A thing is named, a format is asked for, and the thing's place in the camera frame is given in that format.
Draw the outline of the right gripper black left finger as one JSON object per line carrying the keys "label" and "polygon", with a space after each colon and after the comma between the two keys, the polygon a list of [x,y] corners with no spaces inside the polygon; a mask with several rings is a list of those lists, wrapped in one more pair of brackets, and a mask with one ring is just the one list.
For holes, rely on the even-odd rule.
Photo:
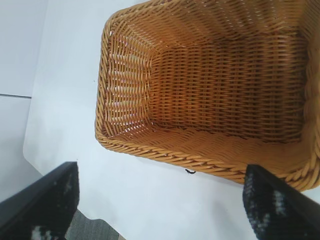
{"label": "right gripper black left finger", "polygon": [[76,162],[65,162],[0,204],[2,240],[63,240],[80,200]]}

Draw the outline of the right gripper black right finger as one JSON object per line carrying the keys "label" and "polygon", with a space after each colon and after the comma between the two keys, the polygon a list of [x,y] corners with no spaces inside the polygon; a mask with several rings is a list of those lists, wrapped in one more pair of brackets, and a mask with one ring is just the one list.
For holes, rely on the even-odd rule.
{"label": "right gripper black right finger", "polygon": [[260,165],[247,166],[242,201],[259,240],[320,238],[320,205]]}

